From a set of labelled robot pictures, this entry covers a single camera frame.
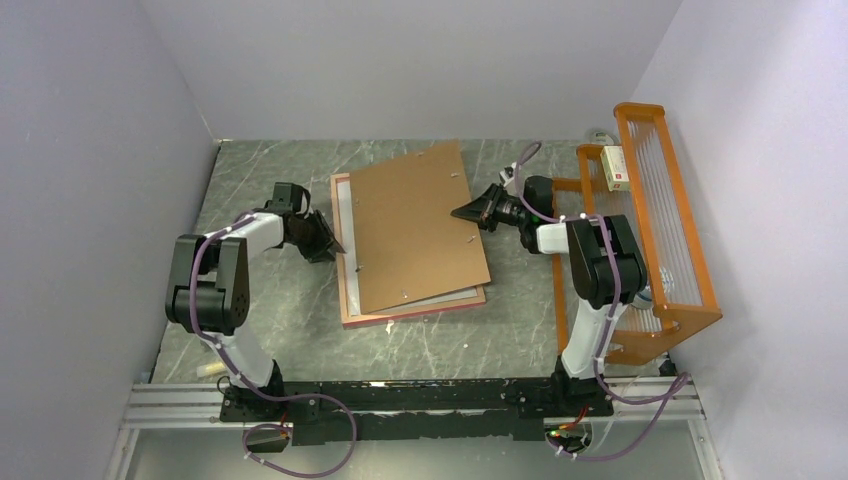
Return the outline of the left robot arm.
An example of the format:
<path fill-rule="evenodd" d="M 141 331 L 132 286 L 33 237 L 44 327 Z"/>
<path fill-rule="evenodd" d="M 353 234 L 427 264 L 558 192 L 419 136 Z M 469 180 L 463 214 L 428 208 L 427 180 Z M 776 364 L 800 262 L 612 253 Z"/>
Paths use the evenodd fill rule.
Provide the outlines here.
<path fill-rule="evenodd" d="M 165 300 L 169 322 L 196 335 L 213 350 L 246 405 L 262 420 L 277 418 L 286 393 L 277 362 L 247 324 L 249 263 L 269 250 L 291 245 L 309 263 L 326 263 L 343 252 L 305 187 L 275 183 L 263 207 L 239 215 L 229 226 L 177 238 Z"/>

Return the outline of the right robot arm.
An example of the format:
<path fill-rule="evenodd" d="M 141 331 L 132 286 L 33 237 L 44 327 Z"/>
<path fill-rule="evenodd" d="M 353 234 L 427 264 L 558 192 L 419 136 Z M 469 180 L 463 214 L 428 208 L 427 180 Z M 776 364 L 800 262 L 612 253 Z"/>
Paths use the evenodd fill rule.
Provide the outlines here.
<path fill-rule="evenodd" d="M 556 411 L 572 415 L 587 403 L 589 393 L 611 394 L 603 373 L 612 332 L 645 289 L 648 273 L 625 216 L 555 217 L 554 186 L 553 179 L 537 175 L 524 181 L 520 195 L 491 184 L 451 215 L 489 232 L 501 224 L 514 227 L 528 252 L 567 257 L 578 312 L 560 354 L 562 380 L 551 386 L 549 397 Z"/>

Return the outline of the brown frame backing board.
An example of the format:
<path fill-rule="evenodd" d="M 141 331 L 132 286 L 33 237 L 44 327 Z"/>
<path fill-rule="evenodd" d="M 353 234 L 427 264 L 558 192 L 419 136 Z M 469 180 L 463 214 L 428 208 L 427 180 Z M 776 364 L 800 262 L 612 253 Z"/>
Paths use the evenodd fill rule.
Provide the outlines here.
<path fill-rule="evenodd" d="M 362 312 L 490 282 L 477 225 L 451 214 L 471 200 L 459 141 L 355 170 L 349 183 Z"/>

